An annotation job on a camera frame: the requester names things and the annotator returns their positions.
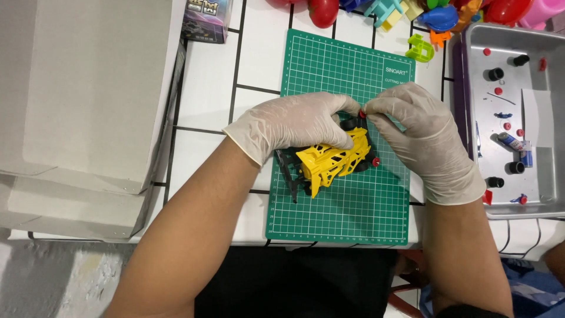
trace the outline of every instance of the green cutting mat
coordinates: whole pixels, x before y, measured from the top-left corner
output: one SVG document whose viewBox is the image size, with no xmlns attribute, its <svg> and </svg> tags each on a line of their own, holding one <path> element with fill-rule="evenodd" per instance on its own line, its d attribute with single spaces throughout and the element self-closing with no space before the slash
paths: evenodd
<svg viewBox="0 0 565 318">
<path fill-rule="evenodd" d="M 326 91 L 348 94 L 363 105 L 389 87 L 414 81 L 410 58 L 295 29 L 288 30 L 286 40 L 281 97 Z M 298 204 L 293 203 L 275 159 L 267 238 L 407 244 L 410 171 L 368 125 L 379 167 L 335 177 L 314 199 L 300 189 Z"/>
</svg>

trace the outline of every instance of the metal tray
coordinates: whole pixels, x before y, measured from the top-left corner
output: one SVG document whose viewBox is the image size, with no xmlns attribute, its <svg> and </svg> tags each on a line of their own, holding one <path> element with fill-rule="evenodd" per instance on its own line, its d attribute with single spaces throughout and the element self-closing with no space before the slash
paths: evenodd
<svg viewBox="0 0 565 318">
<path fill-rule="evenodd" d="M 453 72 L 455 77 L 455 121 L 469 158 L 474 160 L 482 176 L 505 180 L 502 188 L 490 188 L 492 205 L 485 205 L 490 219 L 517 219 L 565 216 L 565 124 L 555 124 L 555 148 L 532 149 L 533 167 L 523 174 L 510 174 L 508 163 L 519 161 L 519 155 L 500 144 L 496 137 L 510 122 L 509 134 L 523 128 L 521 89 L 551 91 L 555 123 L 565 123 L 565 37 L 555 33 L 509 28 L 490 23 L 473 23 L 454 37 Z M 491 55 L 483 53 L 485 48 Z M 530 56 L 530 62 L 516 67 L 512 58 Z M 545 57 L 547 69 L 539 71 L 539 60 Z M 488 70 L 500 67 L 505 72 L 504 85 L 488 80 Z M 516 105 L 491 96 L 496 87 L 504 98 Z M 501 120 L 494 113 L 512 113 Z M 480 152 L 477 154 L 477 137 Z M 528 203 L 511 203 L 520 194 Z"/>
</svg>

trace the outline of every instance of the battery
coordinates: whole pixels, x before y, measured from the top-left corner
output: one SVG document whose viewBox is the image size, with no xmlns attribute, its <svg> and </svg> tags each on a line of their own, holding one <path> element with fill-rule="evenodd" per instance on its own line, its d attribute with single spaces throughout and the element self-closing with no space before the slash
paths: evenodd
<svg viewBox="0 0 565 318">
<path fill-rule="evenodd" d="M 532 158 L 532 142 L 529 140 L 522 141 L 524 145 L 524 149 L 520 151 L 520 161 L 524 164 L 524 167 L 531 168 L 533 167 L 533 158 Z"/>
<path fill-rule="evenodd" d="M 500 134 L 498 134 L 498 140 L 516 151 L 522 151 L 524 149 L 522 142 L 510 136 L 510 134 L 508 134 L 507 132 L 501 132 Z"/>
</svg>

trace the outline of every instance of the yellow toy car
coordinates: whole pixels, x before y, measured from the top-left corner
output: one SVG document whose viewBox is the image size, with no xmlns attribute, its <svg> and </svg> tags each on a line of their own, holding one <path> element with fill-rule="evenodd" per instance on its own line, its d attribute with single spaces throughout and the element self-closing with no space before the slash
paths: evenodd
<svg viewBox="0 0 565 318">
<path fill-rule="evenodd" d="M 354 145 L 350 150 L 319 144 L 286 152 L 276 151 L 294 203 L 297 202 L 300 184 L 306 194 L 314 198 L 320 186 L 329 187 L 334 177 L 365 171 L 369 169 L 370 163 L 375 167 L 379 165 L 380 160 L 375 156 L 364 114 L 342 121 L 340 126 L 353 139 Z M 298 170 L 296 179 L 292 178 L 290 166 Z"/>
</svg>

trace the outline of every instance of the black wheel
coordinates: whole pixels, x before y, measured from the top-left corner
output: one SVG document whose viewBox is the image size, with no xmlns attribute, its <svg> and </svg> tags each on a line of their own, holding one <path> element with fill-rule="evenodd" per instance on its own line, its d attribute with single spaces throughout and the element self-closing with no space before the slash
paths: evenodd
<svg viewBox="0 0 565 318">
<path fill-rule="evenodd" d="M 357 127 L 357 119 L 351 118 L 351 119 L 346 119 L 344 121 L 341 121 L 340 127 L 341 127 L 341 129 L 343 129 L 345 131 L 353 130 Z"/>
<path fill-rule="evenodd" d="M 304 193 L 306 193 L 307 196 L 312 196 L 311 185 L 312 183 L 310 181 L 304 181 Z"/>
<path fill-rule="evenodd" d="M 363 172 L 367 169 L 369 169 L 369 163 L 367 161 L 363 160 L 360 163 L 358 163 L 357 166 L 355 166 L 355 169 L 353 169 L 353 172 Z"/>
</svg>

